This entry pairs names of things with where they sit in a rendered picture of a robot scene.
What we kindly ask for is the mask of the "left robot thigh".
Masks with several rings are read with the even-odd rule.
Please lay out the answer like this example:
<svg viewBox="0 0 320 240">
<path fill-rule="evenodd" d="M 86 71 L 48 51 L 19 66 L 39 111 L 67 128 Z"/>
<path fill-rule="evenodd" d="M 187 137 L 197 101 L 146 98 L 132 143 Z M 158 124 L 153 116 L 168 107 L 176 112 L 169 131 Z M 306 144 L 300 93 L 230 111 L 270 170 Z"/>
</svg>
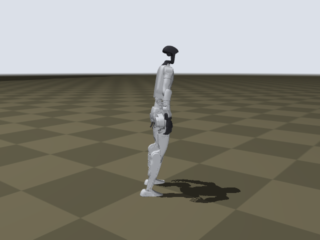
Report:
<svg viewBox="0 0 320 240">
<path fill-rule="evenodd" d="M 152 120 L 152 118 L 151 118 L 151 113 L 149 114 L 149 116 L 150 116 L 150 121 L 155 123 L 155 121 Z M 159 149 L 159 145 L 158 145 L 158 132 L 159 132 L 158 130 L 159 130 L 159 129 L 162 129 L 162 127 L 156 127 L 155 124 L 153 125 L 153 137 L 154 137 L 155 143 L 150 144 L 150 145 L 148 146 L 148 152 L 149 152 L 150 154 L 151 154 L 153 151 L 157 151 L 157 150 Z"/>
</svg>

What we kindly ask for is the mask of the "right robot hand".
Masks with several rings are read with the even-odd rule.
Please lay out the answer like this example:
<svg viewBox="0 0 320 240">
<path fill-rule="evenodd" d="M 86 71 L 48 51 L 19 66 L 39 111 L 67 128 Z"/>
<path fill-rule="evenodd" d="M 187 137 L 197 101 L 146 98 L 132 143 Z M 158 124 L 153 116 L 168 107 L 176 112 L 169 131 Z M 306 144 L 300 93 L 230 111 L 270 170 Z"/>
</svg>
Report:
<svg viewBox="0 0 320 240">
<path fill-rule="evenodd" d="M 166 131 L 163 133 L 163 135 L 168 135 L 172 132 L 173 124 L 172 124 L 172 117 L 168 118 L 168 114 L 164 114 L 164 119 L 166 120 Z"/>
</svg>

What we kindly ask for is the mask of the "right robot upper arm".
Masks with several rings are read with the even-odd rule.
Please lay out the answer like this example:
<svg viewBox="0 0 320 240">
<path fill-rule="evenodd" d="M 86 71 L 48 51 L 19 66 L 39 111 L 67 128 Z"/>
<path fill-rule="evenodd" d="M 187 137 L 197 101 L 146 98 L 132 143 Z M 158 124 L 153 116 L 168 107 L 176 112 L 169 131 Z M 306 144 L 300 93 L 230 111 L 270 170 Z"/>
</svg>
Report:
<svg viewBox="0 0 320 240">
<path fill-rule="evenodd" d="M 169 89 L 173 73 L 174 73 L 174 69 L 171 68 L 171 67 L 165 67 L 163 69 L 163 75 L 164 75 L 164 77 L 163 77 L 163 85 L 162 85 L 162 95 L 163 96 L 165 95 L 166 89 Z"/>
</svg>

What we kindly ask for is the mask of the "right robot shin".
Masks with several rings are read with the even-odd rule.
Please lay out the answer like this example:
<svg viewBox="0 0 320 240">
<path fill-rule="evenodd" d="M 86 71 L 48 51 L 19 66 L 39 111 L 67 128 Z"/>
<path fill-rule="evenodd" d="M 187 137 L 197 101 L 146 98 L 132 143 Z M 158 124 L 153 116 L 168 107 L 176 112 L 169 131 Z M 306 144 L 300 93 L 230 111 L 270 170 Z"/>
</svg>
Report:
<svg viewBox="0 0 320 240">
<path fill-rule="evenodd" d="M 156 181 L 156 178 L 159 174 L 163 158 L 161 159 L 161 155 L 157 152 L 155 152 L 152 157 L 151 161 L 149 163 L 149 168 L 148 168 L 148 182 L 147 182 L 147 192 L 152 191 L 152 187 L 154 186 L 154 183 Z M 149 190 L 149 191 L 148 191 Z"/>
</svg>

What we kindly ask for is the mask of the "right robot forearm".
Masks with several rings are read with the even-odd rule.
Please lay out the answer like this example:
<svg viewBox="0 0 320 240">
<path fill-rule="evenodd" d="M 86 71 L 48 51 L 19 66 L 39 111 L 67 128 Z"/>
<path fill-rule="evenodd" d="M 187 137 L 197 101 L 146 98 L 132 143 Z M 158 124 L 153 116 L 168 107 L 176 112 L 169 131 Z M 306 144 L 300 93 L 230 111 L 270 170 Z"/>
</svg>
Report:
<svg viewBox="0 0 320 240">
<path fill-rule="evenodd" d="M 170 101 L 171 101 L 171 95 L 172 95 L 172 91 L 170 89 L 166 89 L 165 93 L 164 93 L 164 98 L 162 99 L 163 101 L 163 115 L 165 117 L 165 113 L 168 114 L 168 118 L 170 118 L 172 116 L 171 113 L 171 105 L 170 105 Z"/>
</svg>

